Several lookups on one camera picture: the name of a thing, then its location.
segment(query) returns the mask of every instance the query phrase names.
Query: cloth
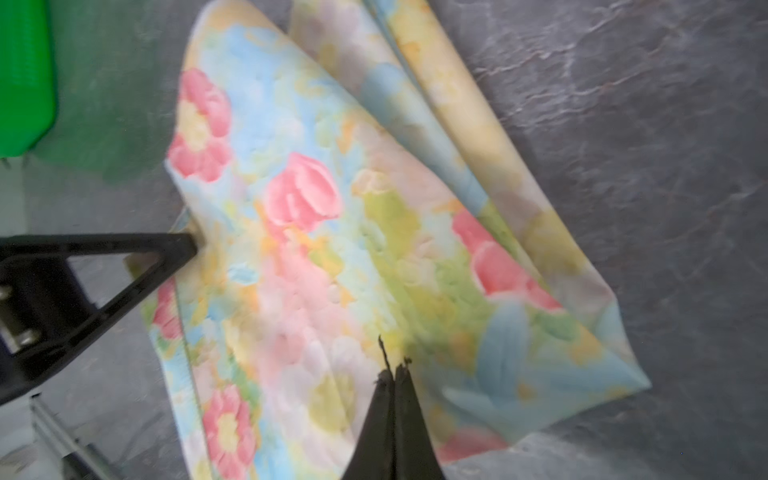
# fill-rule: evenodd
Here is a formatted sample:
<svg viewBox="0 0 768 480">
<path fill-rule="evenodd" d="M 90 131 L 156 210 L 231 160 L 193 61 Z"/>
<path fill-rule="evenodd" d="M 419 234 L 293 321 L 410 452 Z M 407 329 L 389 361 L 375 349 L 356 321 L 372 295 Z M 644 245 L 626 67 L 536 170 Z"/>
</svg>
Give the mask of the cloth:
<svg viewBox="0 0 768 480">
<path fill-rule="evenodd" d="M 338 478 L 379 336 L 444 463 L 650 385 L 423 0 L 209 4 L 167 168 L 201 248 L 142 310 L 194 480 Z"/>
</svg>

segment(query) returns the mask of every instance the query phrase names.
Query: green leaf print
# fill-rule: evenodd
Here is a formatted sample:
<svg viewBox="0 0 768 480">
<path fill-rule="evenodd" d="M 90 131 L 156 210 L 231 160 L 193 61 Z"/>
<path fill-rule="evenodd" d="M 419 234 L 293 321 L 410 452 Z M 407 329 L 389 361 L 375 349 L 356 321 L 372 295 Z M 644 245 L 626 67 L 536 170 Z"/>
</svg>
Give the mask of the green leaf print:
<svg viewBox="0 0 768 480">
<path fill-rule="evenodd" d="M 520 243 L 490 200 L 480 210 L 477 219 L 498 244 L 504 247 L 504 250 L 507 250 L 512 258 L 517 260 L 521 250 Z"/>
<path fill-rule="evenodd" d="M 528 359 L 536 358 L 539 349 L 552 337 L 541 327 L 541 324 L 531 323 L 531 338 L 528 341 Z"/>
<path fill-rule="evenodd" d="M 408 208 L 394 190 L 382 194 L 365 194 L 363 201 L 366 217 L 376 222 L 386 238 L 387 253 L 395 259 L 410 253 L 416 233 L 422 227 L 419 216 Z"/>
<path fill-rule="evenodd" d="M 452 258 L 433 262 L 433 281 L 403 278 L 398 264 L 411 256 L 421 230 L 415 212 L 395 191 L 364 196 L 366 216 L 379 228 L 363 230 L 371 260 L 393 301 L 389 311 L 414 361 L 436 361 L 474 373 L 477 350 L 495 307 L 472 281 L 470 256 L 458 249 Z"/>
<path fill-rule="evenodd" d="M 158 333 L 157 335 L 157 348 L 161 353 L 165 354 L 170 348 L 170 342 L 164 336 Z"/>
<path fill-rule="evenodd" d="M 205 339 L 200 339 L 194 345 L 187 346 L 187 355 L 190 359 L 190 365 L 200 365 L 201 356 L 203 355 L 203 348 L 206 346 Z"/>
<path fill-rule="evenodd" d="M 258 413 L 261 397 L 259 387 L 252 379 L 248 378 L 245 371 L 237 364 L 234 356 L 230 356 L 230 365 L 232 366 L 232 383 L 240 390 L 240 397 L 248 404 L 252 414 Z"/>
<path fill-rule="evenodd" d="M 325 270 L 331 278 L 336 278 L 344 271 L 344 260 L 331 249 L 328 242 L 319 242 L 319 247 L 311 250 L 308 257 L 312 263 Z"/>
<path fill-rule="evenodd" d="M 152 320 L 154 319 L 154 312 L 157 310 L 157 294 L 153 293 L 148 296 L 144 302 L 141 302 L 139 306 L 139 312 L 141 318 L 144 321 L 144 326 L 149 329 L 152 326 Z"/>
<path fill-rule="evenodd" d="M 174 358 L 174 355 L 176 355 L 176 349 L 179 347 L 180 341 L 173 340 L 168 343 L 168 347 L 163 350 L 162 357 L 164 360 L 168 361 L 172 358 Z"/>
<path fill-rule="evenodd" d="M 556 339 L 573 342 L 578 338 L 578 323 L 567 313 L 537 311 L 533 321 Z"/>
</svg>

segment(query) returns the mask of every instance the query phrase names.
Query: yellow flower center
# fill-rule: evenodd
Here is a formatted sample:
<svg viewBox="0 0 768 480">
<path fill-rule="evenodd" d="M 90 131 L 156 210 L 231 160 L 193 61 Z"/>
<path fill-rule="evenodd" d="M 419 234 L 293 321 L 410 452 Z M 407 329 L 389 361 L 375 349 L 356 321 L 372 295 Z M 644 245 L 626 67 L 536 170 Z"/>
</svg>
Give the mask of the yellow flower center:
<svg viewBox="0 0 768 480">
<path fill-rule="evenodd" d="M 187 146 L 192 151 L 203 150 L 210 137 L 208 120 L 200 114 L 197 107 L 190 101 L 179 104 L 178 129 Z"/>
<path fill-rule="evenodd" d="M 237 434 L 237 419 L 233 413 L 225 413 L 219 417 L 219 445 L 225 452 L 235 452 L 240 436 Z"/>
<path fill-rule="evenodd" d="M 346 374 L 326 375 L 310 396 L 310 418 L 328 433 L 341 433 L 355 418 L 355 381 Z"/>
</svg>

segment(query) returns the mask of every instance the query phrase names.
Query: fabric fold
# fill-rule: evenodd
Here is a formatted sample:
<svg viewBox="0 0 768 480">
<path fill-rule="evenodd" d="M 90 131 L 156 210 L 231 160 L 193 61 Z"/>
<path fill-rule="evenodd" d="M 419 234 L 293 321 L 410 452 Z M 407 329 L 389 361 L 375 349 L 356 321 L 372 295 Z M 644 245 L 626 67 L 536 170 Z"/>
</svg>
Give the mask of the fabric fold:
<svg viewBox="0 0 768 480">
<path fill-rule="evenodd" d="M 648 386 L 437 28 L 413 0 L 297 0 L 290 38 L 200 14 L 167 168 L 201 248 L 144 308 L 193 478 L 338 478 L 379 336 L 441 462 Z"/>
</svg>

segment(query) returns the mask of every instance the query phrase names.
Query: green plastic container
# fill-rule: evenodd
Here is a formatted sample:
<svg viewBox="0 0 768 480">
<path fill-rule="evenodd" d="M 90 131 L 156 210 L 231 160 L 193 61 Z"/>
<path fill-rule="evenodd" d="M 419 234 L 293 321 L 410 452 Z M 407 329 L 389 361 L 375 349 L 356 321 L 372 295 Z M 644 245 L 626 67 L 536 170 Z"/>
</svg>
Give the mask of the green plastic container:
<svg viewBox="0 0 768 480">
<path fill-rule="evenodd" d="M 56 115 L 46 0 L 0 0 L 0 157 L 17 157 Z"/>
</svg>

